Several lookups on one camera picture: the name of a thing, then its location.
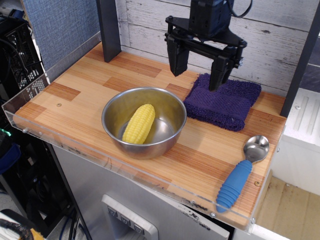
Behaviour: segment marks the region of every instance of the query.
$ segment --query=stainless steel bowl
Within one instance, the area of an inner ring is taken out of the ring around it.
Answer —
[[[122,141],[135,111],[144,104],[155,109],[155,119],[144,144]],[[183,102],[173,93],[156,87],[138,87],[113,97],[102,112],[102,125],[114,144],[135,159],[152,159],[169,151],[177,142],[187,120]]]

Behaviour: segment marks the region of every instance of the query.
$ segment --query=black crate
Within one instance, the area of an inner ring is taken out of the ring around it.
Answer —
[[[0,39],[0,81],[11,98],[44,71],[27,24],[3,33]]]

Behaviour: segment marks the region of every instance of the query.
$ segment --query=toy corn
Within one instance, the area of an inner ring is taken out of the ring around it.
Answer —
[[[155,120],[155,108],[151,104],[140,106],[131,117],[122,136],[122,141],[143,144]]]

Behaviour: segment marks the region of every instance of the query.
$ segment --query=spoon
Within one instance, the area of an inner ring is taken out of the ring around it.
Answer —
[[[251,137],[243,147],[245,160],[239,162],[228,178],[222,184],[218,193],[216,203],[229,209],[238,199],[249,174],[252,163],[265,159],[269,152],[269,141],[265,136],[257,135]],[[216,206],[218,213],[226,211],[225,208]]]

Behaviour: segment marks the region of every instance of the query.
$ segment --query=purple cloth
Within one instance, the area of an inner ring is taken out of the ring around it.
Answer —
[[[245,127],[250,108],[261,86],[254,82],[228,80],[217,91],[209,91],[210,75],[200,74],[183,101],[187,116],[234,132]]]

